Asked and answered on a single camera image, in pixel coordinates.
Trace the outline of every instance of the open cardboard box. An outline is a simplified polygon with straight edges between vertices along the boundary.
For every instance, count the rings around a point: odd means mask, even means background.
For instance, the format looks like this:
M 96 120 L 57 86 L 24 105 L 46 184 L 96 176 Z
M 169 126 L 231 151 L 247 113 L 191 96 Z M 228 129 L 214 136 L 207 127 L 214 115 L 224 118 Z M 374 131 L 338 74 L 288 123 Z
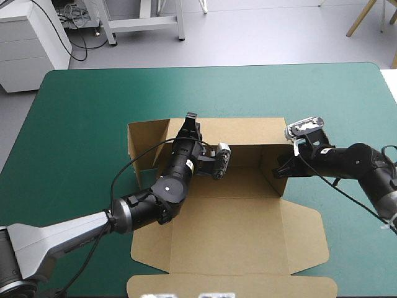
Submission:
M 184 119 L 128 126 L 133 158 L 175 137 Z M 169 224 L 135 231 L 132 258 L 169 274 L 133 276 L 128 296 L 233 292 L 248 297 L 329 297 L 337 294 L 329 278 L 291 276 L 327 262 L 328 246 L 319 212 L 281 199 L 286 179 L 275 179 L 277 157 L 292 150 L 283 118 L 197 119 L 203 139 L 231 147 L 223 179 L 195 176 L 181 213 Z M 161 165 L 171 154 L 165 144 L 134 164 L 140 171 Z

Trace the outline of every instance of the green tabletop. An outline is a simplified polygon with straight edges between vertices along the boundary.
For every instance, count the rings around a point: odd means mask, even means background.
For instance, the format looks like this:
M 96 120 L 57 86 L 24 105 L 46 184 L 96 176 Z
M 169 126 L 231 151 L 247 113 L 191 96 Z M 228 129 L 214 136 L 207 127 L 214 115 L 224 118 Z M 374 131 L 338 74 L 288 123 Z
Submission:
M 370 63 L 52 71 L 0 174 L 0 225 L 48 225 L 107 207 L 110 182 L 129 160 L 127 124 L 187 111 L 287 122 L 318 115 L 339 147 L 397 144 L 397 107 Z M 339 185 L 370 205 L 356 181 Z M 129 169 L 117 194 L 136 190 Z M 284 198 L 323 215 L 330 260 L 301 275 L 333 278 L 340 296 L 397 293 L 397 238 L 380 222 L 318 178 L 290 179 Z M 105 237 L 69 294 L 124 296 L 130 276 L 158 272 L 131 260 L 130 243 Z M 59 260 L 48 286 L 63 286 L 88 249 Z

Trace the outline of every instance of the black cable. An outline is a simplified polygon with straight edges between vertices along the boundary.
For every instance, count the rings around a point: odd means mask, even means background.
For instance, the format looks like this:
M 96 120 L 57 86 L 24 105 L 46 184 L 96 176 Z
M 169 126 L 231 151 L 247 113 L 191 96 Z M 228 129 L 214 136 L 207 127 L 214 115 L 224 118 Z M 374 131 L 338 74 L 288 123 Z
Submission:
M 64 16 L 63 14 L 58 14 L 58 17 L 63 17 L 63 18 L 64 18 L 63 20 L 61 20 L 62 23 L 64 23 L 64 22 L 72 23 L 72 24 L 76 27 L 76 29 L 74 29 L 74 30 L 80 30 L 80 28 L 79 28 L 79 27 L 73 22 L 73 20 L 70 19 L 69 17 L 66 17 L 66 16 Z M 76 47 L 78 47 L 78 48 L 83 48 L 83 49 L 86 49 L 86 50 L 95 50 L 95 49 L 97 49 L 97 48 L 103 47 L 103 46 L 107 43 L 107 39 L 105 39 L 105 41 L 104 41 L 102 44 L 100 44 L 100 45 L 97 45 L 97 46 L 95 46 L 95 47 L 87 47 L 87 45 L 86 45 L 86 43 L 85 43 L 85 39 L 84 39 L 84 38 L 82 38 L 82 39 L 84 40 L 84 46 L 78 45 L 78 44 L 76 44 L 76 43 L 74 43 L 74 42 L 72 42 L 72 41 L 70 41 L 70 40 L 69 40 L 69 42 L 70 42 L 72 45 L 74 45 L 74 46 L 76 46 Z
M 79 271 L 72 277 L 72 279 L 67 283 L 67 285 L 65 285 L 65 287 L 63 287 L 62 290 L 55 295 L 54 298 L 61 297 L 69 289 L 69 287 L 77 280 L 77 278 L 80 276 L 80 274 L 84 271 L 84 269 L 87 267 L 88 262 L 90 261 L 92 255 L 94 254 L 95 249 L 97 248 L 100 239 L 105 234 L 105 231 L 107 230 L 108 226 L 109 226 L 109 222 L 107 222 L 104 225 L 103 229 L 100 231 L 100 234 L 98 235 L 97 240 L 93 244 L 91 250 L 89 251 L 89 253 L 87 255 L 86 260 L 84 261 L 83 265 L 80 267 Z
M 149 149 L 147 149 L 146 151 L 142 152 L 141 154 L 139 154 L 136 158 L 132 159 L 131 161 L 129 161 L 114 177 L 112 184 L 110 185 L 110 213 L 113 215 L 113 199 L 114 199 L 114 185 L 116 183 L 116 181 L 118 180 L 118 178 L 120 177 L 120 175 L 130 166 L 132 165 L 136 160 L 138 160 L 139 158 L 141 158 L 142 156 L 144 156 L 145 154 L 149 153 L 151 150 L 154 150 L 155 148 L 159 147 L 162 144 L 165 144 L 167 142 L 170 141 L 174 141 L 174 140 L 191 140 L 191 141 L 195 141 L 195 142 L 199 142 L 202 143 L 206 146 L 208 146 L 209 148 L 211 148 L 211 145 L 208 144 L 207 142 L 201 141 L 197 138 L 188 138 L 188 137 L 175 137 L 175 138 L 169 138 L 167 140 L 164 140 L 162 142 L 159 142 L 157 144 L 155 144 L 154 146 L 150 147 Z
M 88 57 L 88 51 L 87 51 L 87 49 L 86 49 L 86 55 L 84 56 L 83 59 L 79 59 L 79 58 L 76 58 L 75 56 L 73 56 L 72 53 L 69 52 L 69 50 L 66 48 L 65 44 L 64 44 L 63 41 L 62 41 L 62 38 L 60 37 L 60 34 L 58 33 L 57 29 L 55 28 L 54 23 L 52 22 L 50 16 L 47 14 L 47 12 L 44 10 L 44 8 L 42 8 L 41 5 L 39 5 L 39 3 L 37 3 L 35 0 L 31 0 L 31 1 L 32 1 L 35 5 L 37 5 L 38 8 L 41 9 L 41 11 L 45 14 L 45 16 L 47 17 L 47 19 L 50 21 L 50 23 L 51 23 L 52 27 L 54 28 L 55 33 L 57 34 L 57 36 L 58 36 L 58 38 L 59 38 L 59 40 L 60 40 L 60 42 L 61 42 L 63 48 L 66 50 L 66 52 L 69 54 L 69 56 L 70 56 L 71 58 L 77 60 L 77 61 L 84 61 L 84 60 L 86 60 L 87 57 Z M 86 45 L 86 40 L 84 39 L 83 35 L 81 34 L 79 28 L 78 28 L 77 26 L 76 26 L 76 28 L 77 28 L 77 30 L 78 30 L 78 32 L 79 32 L 79 35 L 81 36 L 81 39 L 83 40 L 84 46 L 87 47 L 87 45 Z
M 72 41 L 69 41 L 72 45 L 74 45 L 75 47 L 78 47 L 78 48 L 86 48 L 87 50 L 95 50 L 95 49 L 97 49 L 97 48 L 102 48 L 106 43 L 107 43 L 107 39 L 102 43 L 102 44 L 100 44 L 100 45 L 98 45 L 98 46 L 96 46 L 96 47 L 82 47 L 82 46 L 80 46 L 80 45 L 76 45 L 74 42 L 72 42 Z
M 342 189 L 339 189 L 337 186 L 333 185 L 331 182 L 329 182 L 326 178 L 324 178 L 321 174 L 319 174 L 311 165 L 308 164 L 308 162 L 299 154 L 298 155 L 299 158 L 301 159 L 301 161 L 307 165 L 307 167 L 309 167 L 309 169 L 311 169 L 314 174 L 316 174 L 318 177 L 320 177 L 321 180 L 323 180 L 326 184 L 328 184 L 329 186 L 331 186 L 333 189 L 335 189 L 337 192 L 341 193 L 342 195 L 344 195 L 346 198 L 348 198 L 349 200 L 351 200 L 353 203 L 356 203 L 357 205 L 359 205 L 360 207 L 364 208 L 366 211 L 368 211 L 370 214 L 372 214 L 374 217 L 376 217 L 378 220 L 380 220 L 381 222 L 383 222 L 384 224 L 388 225 L 389 223 L 384 220 L 383 218 L 381 218 L 378 214 L 374 213 L 374 211 L 372 211 L 371 209 L 369 209 L 366 205 L 364 205 L 363 203 L 359 202 L 358 200 L 354 199 L 353 197 L 351 197 L 350 195 L 348 195 L 347 193 L 345 193 Z M 392 230 L 396 235 L 397 235 L 397 230 L 390 226 L 390 230 Z

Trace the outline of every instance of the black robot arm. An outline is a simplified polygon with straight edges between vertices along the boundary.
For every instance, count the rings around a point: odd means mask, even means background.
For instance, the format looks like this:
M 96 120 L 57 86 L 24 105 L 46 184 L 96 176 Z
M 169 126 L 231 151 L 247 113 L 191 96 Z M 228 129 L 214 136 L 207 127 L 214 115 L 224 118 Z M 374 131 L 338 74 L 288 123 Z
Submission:
M 229 146 L 220 143 L 208 156 L 195 120 L 196 114 L 187 114 L 173 141 L 171 159 L 157 181 L 148 189 L 113 200 L 111 210 L 47 227 L 21 223 L 0 227 L 0 298 L 34 297 L 38 282 L 49 280 L 56 259 L 93 240 L 95 249 L 105 234 L 128 233 L 155 221 L 171 221 L 187 197 L 194 174 L 221 179 L 228 167 Z
M 311 117 L 287 126 L 285 136 L 293 141 L 293 152 L 279 157 L 277 178 L 321 175 L 355 179 L 369 198 L 378 215 L 390 220 L 397 214 L 396 165 L 386 156 L 383 147 L 376 149 L 356 143 L 349 148 L 336 148 L 323 131 L 324 121 Z

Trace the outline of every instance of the white label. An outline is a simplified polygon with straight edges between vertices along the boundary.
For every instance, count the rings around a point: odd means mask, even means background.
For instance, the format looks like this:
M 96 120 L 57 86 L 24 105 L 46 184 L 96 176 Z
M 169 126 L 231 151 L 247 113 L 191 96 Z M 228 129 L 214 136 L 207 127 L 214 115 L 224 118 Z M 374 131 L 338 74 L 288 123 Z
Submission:
M 328 152 L 329 150 L 331 150 L 331 149 L 333 149 L 333 148 L 325 148 L 325 149 L 322 149 L 321 152 L 320 152 L 320 154 L 327 154 L 327 152 Z
M 235 293 L 204 293 L 198 298 L 236 298 Z
M 194 164 L 192 163 L 191 160 L 187 160 L 186 161 L 186 165 L 190 168 L 190 170 L 192 171 L 192 174 L 194 172 Z
M 141 298 L 178 298 L 175 294 L 145 294 Z

